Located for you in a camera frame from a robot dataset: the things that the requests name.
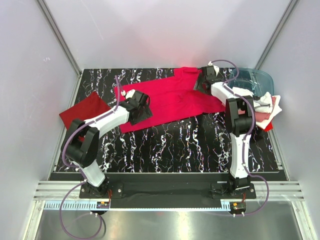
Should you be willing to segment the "bright pink-red t-shirt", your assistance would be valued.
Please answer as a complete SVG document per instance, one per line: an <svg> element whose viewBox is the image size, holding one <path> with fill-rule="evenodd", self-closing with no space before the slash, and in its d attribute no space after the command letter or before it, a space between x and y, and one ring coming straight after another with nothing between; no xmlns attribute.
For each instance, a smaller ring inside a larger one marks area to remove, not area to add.
<svg viewBox="0 0 320 240"><path fill-rule="evenodd" d="M135 125L120 125L122 133L138 131L179 121L203 113L225 111L224 104L216 97L194 90L200 69L181 67L173 70L174 76L124 85L125 91L136 90L150 97L152 117Z"/></svg>

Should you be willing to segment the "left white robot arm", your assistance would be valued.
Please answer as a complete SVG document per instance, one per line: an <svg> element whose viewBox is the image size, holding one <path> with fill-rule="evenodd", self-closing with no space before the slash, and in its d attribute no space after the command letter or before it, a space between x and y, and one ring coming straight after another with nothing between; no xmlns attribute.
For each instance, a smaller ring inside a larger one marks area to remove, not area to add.
<svg viewBox="0 0 320 240"><path fill-rule="evenodd" d="M106 195L109 181L97 163L100 139L122 124L136 125L152 115L150 97L132 89L110 110L87 120L74 119L61 146L63 163L78 170L95 195Z"/></svg>

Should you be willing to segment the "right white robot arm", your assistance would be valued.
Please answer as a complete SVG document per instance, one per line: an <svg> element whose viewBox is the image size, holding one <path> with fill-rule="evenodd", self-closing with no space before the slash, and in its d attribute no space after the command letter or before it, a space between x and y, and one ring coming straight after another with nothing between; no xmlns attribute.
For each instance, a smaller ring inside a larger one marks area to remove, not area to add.
<svg viewBox="0 0 320 240"><path fill-rule="evenodd" d="M208 65L201 68L194 89L218 98L225 104L225 127L231 139L231 165L227 186L221 191L238 197L250 189L248 169L249 145L255 126L254 102L251 95L235 93L226 82L218 79L219 68Z"/></svg>

